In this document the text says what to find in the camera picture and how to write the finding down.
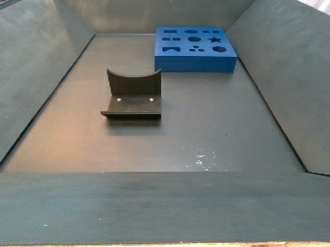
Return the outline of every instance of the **black bracket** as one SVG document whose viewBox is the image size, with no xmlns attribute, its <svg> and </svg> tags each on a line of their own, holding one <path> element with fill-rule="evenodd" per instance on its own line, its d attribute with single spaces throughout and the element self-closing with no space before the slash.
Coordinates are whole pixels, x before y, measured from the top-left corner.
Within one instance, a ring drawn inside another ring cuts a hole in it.
<svg viewBox="0 0 330 247">
<path fill-rule="evenodd" d="M 162 117 L 162 72 L 144 76 L 124 76 L 107 70 L 111 89 L 107 118 Z"/>
</svg>

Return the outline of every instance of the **blue foam block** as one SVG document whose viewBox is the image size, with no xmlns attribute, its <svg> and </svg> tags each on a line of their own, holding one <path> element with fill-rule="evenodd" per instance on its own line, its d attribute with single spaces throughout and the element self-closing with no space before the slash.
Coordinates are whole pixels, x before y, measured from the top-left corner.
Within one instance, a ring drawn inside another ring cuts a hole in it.
<svg viewBox="0 0 330 247">
<path fill-rule="evenodd" d="M 234 72 L 238 54 L 221 28 L 159 27 L 155 70 Z"/>
</svg>

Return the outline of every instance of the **star-shaped hole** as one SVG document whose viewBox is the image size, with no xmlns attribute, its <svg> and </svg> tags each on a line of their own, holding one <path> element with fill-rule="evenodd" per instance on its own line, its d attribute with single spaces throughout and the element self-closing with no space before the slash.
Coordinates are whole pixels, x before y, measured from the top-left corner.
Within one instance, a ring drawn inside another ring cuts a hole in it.
<svg viewBox="0 0 330 247">
<path fill-rule="evenodd" d="M 211 42 L 221 42 L 222 41 L 222 39 L 218 39 L 215 37 L 213 37 L 210 40 L 211 40 Z"/>
</svg>

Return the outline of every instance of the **metal panel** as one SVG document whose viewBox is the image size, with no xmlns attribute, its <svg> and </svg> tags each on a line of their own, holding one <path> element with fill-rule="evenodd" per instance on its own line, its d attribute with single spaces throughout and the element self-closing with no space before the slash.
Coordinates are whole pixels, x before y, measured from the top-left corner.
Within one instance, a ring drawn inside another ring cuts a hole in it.
<svg viewBox="0 0 330 247">
<path fill-rule="evenodd" d="M 309 174 L 3 174 L 1 245 L 329 242 L 329 187 Z"/>
<path fill-rule="evenodd" d="M 158 26 L 227 29 L 255 0 L 64 0 L 96 33 L 155 33 Z"/>
<path fill-rule="evenodd" d="M 75 63 L 94 32 L 60 1 L 0 10 L 0 160 Z"/>
<path fill-rule="evenodd" d="M 241 65 L 234 74 L 163 73 L 160 122 L 107 121 L 107 69 L 154 72 L 155 35 L 96 36 L 4 172 L 301 173 Z"/>
<path fill-rule="evenodd" d="M 330 174 L 330 16 L 294 0 L 257 1 L 227 35 L 290 142 Z"/>
</svg>

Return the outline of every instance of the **bin floor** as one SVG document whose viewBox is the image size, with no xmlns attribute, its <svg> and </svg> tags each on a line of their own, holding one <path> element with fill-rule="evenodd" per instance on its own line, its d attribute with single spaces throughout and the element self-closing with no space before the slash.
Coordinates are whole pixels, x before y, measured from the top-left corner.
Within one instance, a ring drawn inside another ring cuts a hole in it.
<svg viewBox="0 0 330 247">
<path fill-rule="evenodd" d="M 234 74 L 163 73 L 160 121 L 100 115 L 111 96 L 106 70 L 152 73 L 154 43 L 154 35 L 94 38 L 3 172 L 303 172 L 241 62 Z"/>
</svg>

